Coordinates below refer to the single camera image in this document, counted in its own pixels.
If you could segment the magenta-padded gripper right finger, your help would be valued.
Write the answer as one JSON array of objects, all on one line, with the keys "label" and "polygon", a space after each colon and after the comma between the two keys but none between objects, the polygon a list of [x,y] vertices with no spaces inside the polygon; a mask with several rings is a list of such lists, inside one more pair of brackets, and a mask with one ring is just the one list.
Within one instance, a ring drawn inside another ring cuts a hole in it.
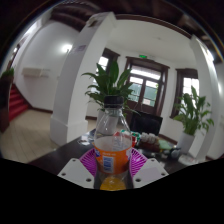
[{"label": "magenta-padded gripper right finger", "polygon": [[155,158],[147,159],[136,149],[131,150],[129,172],[134,188],[141,188],[168,175]]}]

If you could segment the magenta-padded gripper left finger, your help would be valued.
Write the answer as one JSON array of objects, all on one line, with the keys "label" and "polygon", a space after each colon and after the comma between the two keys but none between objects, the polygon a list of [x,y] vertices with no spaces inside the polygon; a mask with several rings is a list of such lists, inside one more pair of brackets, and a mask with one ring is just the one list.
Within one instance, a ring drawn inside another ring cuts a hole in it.
[{"label": "magenta-padded gripper left finger", "polygon": [[94,188],[97,163],[94,149],[88,150],[80,158],[71,158],[58,176],[84,188]]}]

